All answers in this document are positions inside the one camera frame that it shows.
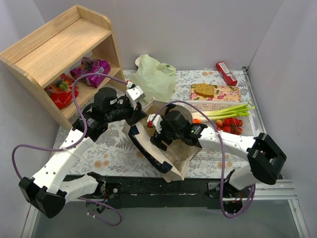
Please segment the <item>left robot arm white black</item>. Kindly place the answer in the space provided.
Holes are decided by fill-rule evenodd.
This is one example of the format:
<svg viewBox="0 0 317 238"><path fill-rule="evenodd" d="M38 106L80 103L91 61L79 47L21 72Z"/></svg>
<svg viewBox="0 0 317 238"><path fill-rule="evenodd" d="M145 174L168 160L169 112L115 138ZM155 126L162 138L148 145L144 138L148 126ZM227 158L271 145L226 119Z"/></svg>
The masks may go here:
<svg viewBox="0 0 317 238"><path fill-rule="evenodd" d="M64 181L64 178L82 154L108 129L109 123L125 120L134 125L146 117L140 103L144 96L139 86L127 89L121 97L113 88L100 89L51 159L31 178L20 180L19 187L26 201L47 218L53 218L66 203L81 196L103 197L106 180L95 172L72 181Z"/></svg>

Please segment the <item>purple snack packet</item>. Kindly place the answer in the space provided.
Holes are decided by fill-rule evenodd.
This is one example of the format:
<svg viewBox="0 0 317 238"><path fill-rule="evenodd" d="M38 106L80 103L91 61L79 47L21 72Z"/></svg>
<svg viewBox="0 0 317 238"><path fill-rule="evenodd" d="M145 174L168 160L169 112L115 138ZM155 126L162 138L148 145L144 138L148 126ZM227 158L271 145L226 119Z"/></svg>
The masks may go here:
<svg viewBox="0 0 317 238"><path fill-rule="evenodd" d="M78 67L73 68L70 71L70 74L74 79L77 79L78 77L88 73L108 74L110 70L111 66L106 60L83 57L81 64ZM82 78L81 81L86 83L88 86L98 88L104 79L105 76L90 75Z"/></svg>

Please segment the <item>light green plastic bag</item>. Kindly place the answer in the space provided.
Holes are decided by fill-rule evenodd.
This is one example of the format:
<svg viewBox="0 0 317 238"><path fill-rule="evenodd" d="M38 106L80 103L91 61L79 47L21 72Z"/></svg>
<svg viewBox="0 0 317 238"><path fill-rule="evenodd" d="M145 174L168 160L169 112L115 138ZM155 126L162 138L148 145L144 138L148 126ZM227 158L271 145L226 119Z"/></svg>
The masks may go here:
<svg viewBox="0 0 317 238"><path fill-rule="evenodd" d="M130 80L142 88L147 102L152 98L168 102L176 85L176 68L148 54L140 55L138 60L138 69L130 75Z"/></svg>

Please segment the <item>beige canvas tote bag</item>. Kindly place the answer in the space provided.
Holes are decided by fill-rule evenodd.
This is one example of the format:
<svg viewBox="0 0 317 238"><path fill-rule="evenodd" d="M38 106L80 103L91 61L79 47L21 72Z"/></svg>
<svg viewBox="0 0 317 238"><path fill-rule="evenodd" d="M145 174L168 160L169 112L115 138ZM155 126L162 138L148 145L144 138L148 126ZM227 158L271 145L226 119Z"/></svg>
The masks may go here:
<svg viewBox="0 0 317 238"><path fill-rule="evenodd" d="M123 126L123 132L166 182L184 180L190 161L201 151L199 135L206 125L193 123L191 112L176 103L152 100L143 111L156 115L160 127L148 127L148 118Z"/></svg>

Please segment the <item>slice of brown bread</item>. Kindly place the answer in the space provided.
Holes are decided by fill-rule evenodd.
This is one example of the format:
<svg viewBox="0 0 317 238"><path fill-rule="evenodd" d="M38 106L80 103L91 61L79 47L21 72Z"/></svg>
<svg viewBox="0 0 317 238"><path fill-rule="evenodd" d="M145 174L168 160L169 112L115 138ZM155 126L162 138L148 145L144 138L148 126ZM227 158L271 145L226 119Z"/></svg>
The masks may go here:
<svg viewBox="0 0 317 238"><path fill-rule="evenodd" d="M195 94L199 96L212 98L214 94L214 86L211 84L200 83L196 84L194 91Z"/></svg>

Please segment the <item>red snack packet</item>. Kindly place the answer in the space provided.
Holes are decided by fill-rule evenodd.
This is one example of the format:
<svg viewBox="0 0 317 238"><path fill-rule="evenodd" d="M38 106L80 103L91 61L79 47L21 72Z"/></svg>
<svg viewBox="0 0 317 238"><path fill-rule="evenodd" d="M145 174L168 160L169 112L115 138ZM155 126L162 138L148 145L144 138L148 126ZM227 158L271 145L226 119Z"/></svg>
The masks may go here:
<svg viewBox="0 0 317 238"><path fill-rule="evenodd" d="M49 84L44 91L54 104L62 110L73 102L73 83L74 80L63 73L54 82Z"/></svg>

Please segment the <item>green spring onions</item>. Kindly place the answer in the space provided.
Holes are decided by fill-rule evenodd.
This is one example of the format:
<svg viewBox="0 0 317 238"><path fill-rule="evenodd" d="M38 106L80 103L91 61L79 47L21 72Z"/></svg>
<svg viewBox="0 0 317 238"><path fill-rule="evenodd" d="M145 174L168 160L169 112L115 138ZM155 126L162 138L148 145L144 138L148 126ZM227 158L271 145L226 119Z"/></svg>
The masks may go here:
<svg viewBox="0 0 317 238"><path fill-rule="evenodd" d="M247 117L250 113L249 111L255 109L255 106L250 104L242 104L237 106L232 106L229 108L224 108L215 111L202 111L202 113L207 116L210 120L228 119L236 117Z"/></svg>

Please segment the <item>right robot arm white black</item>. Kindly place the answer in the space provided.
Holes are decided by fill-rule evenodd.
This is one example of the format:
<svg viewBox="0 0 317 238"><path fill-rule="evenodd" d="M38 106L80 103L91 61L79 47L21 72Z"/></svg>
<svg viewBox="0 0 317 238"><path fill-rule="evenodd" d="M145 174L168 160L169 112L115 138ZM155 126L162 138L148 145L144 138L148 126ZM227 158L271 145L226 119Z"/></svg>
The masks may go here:
<svg viewBox="0 0 317 238"><path fill-rule="evenodd" d="M241 136L227 132L216 132L212 127L201 123L190 123L177 110L163 117L151 114L148 127L154 127L151 142L162 150L167 150L174 140L188 146L202 149L221 150L247 160L248 165L232 170L224 180L223 189L219 186L212 191L225 197L235 197L246 187L257 182L274 185L287 159L284 152L265 133L256 137Z"/></svg>

